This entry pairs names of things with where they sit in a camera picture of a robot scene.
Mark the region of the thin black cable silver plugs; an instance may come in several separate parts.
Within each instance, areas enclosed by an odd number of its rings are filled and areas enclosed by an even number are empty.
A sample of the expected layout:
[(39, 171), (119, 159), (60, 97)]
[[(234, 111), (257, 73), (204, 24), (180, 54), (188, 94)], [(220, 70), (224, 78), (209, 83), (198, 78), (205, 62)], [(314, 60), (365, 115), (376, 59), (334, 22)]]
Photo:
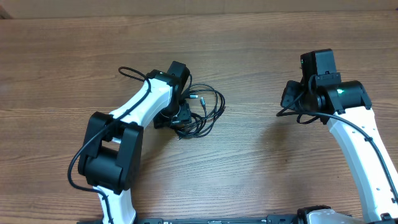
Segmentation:
[(183, 99), (197, 95), (198, 93), (210, 92), (215, 96), (215, 105), (210, 111), (207, 111), (206, 102), (203, 97), (200, 103), (203, 108), (204, 115), (192, 112), (193, 121), (182, 128), (175, 129), (175, 133), (179, 139), (202, 138), (207, 136), (213, 129), (217, 120), (224, 113), (226, 108), (226, 99), (222, 93), (207, 84), (190, 85), (182, 94)]

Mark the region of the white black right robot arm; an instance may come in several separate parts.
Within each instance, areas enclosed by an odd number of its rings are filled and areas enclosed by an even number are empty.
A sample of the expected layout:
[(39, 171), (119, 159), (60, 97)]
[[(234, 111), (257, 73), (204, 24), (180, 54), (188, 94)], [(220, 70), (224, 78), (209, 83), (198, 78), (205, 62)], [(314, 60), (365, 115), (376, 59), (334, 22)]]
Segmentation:
[(397, 170), (377, 129), (372, 103), (359, 81), (337, 72), (287, 82), (278, 116), (320, 120), (340, 146), (362, 206), (361, 223), (397, 223)]

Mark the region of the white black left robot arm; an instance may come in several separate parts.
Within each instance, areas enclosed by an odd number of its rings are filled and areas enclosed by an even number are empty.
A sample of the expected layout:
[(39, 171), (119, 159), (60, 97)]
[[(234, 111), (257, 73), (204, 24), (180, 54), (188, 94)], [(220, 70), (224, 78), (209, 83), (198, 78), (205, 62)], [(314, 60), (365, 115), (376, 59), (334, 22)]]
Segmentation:
[(153, 70), (143, 76), (142, 88), (120, 108), (89, 119), (81, 149), (68, 167), (74, 165), (86, 177), (88, 188), (98, 194), (103, 217), (99, 223), (134, 223), (131, 183), (141, 161), (144, 129), (162, 110), (171, 116), (180, 112), (182, 90), (190, 76), (188, 68)]

